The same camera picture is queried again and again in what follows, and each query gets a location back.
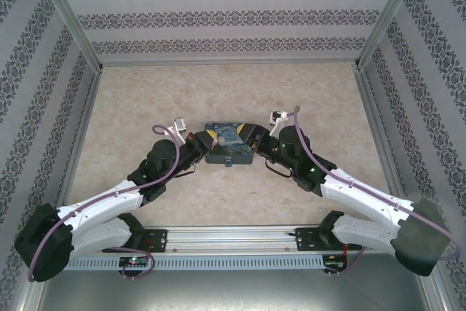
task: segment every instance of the enclosure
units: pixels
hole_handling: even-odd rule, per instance
[[[464,255],[418,277],[368,253],[349,275],[358,290],[292,270],[161,271],[142,284],[65,271],[29,283],[13,247],[38,205],[125,179],[159,139],[152,125],[267,125],[296,104],[313,151],[435,203],[465,244],[465,21],[466,0],[0,0],[0,310],[466,310]],[[201,233],[360,217],[263,163],[202,163],[135,215]]]

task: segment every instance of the patterned wallpaper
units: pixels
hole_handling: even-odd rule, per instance
[[[51,0],[0,0],[0,310],[17,296],[13,248],[37,205],[55,204],[95,75]]]
[[[366,67],[405,195],[434,202],[466,246],[466,0],[403,0]],[[466,310],[466,255],[440,263]]]
[[[102,62],[356,59],[387,0],[69,0]]]

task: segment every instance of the marble floor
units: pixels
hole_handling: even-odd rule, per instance
[[[188,131],[206,122],[268,125],[271,110],[299,104],[312,148],[354,177],[387,191],[348,63],[105,68],[69,203],[126,179],[160,136],[154,124],[184,117]],[[171,181],[134,212],[144,225],[318,224],[350,208],[302,191],[255,156],[252,165],[209,165]]]

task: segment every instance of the wall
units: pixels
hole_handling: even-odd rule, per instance
[[[366,67],[405,194],[438,205],[466,243],[466,0],[403,0]],[[466,309],[466,254],[441,263]]]
[[[356,59],[387,0],[69,0],[104,64]]]
[[[12,247],[35,207],[55,204],[95,74],[51,0],[0,0],[0,310],[23,263]]]

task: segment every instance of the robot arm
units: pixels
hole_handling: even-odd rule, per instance
[[[278,122],[285,121],[286,115],[285,112],[272,113],[270,121],[275,124],[272,132],[260,125],[244,124],[239,126],[238,133],[247,145],[266,159],[266,164],[277,163],[289,170],[291,178],[304,191],[344,203],[372,220],[360,220],[341,212],[332,212],[328,216],[331,222],[324,220],[327,232],[321,235],[323,241],[320,243],[336,238],[343,244],[358,244],[377,249],[395,256],[412,272],[429,275],[449,244],[449,239],[405,211],[361,191],[357,185],[394,202],[399,208],[404,207],[445,228],[438,209],[426,200],[415,204],[410,200],[385,194],[352,178],[332,162],[313,154],[330,174],[322,171],[306,154],[294,126],[281,129],[278,138],[273,136]],[[308,137],[304,136],[304,142],[310,149]],[[334,176],[346,179],[348,184]]]
[[[179,120],[175,120],[174,133],[180,136]],[[28,220],[15,241],[15,249],[30,266],[32,258],[44,235],[62,218],[73,212],[75,215],[60,225],[42,248],[33,271],[34,278],[41,282],[58,274],[70,259],[100,251],[109,247],[140,248],[144,233],[136,218],[126,213],[157,199],[166,190],[166,183],[200,162],[212,146],[213,139],[201,131],[188,134],[179,146],[179,161],[175,170],[164,181],[129,192],[125,190],[143,186],[163,177],[175,163],[176,146],[171,140],[157,141],[147,158],[114,188],[88,200],[64,205],[54,209],[50,204],[40,205]],[[114,196],[97,201],[99,197]],[[95,202],[83,211],[79,207]]]

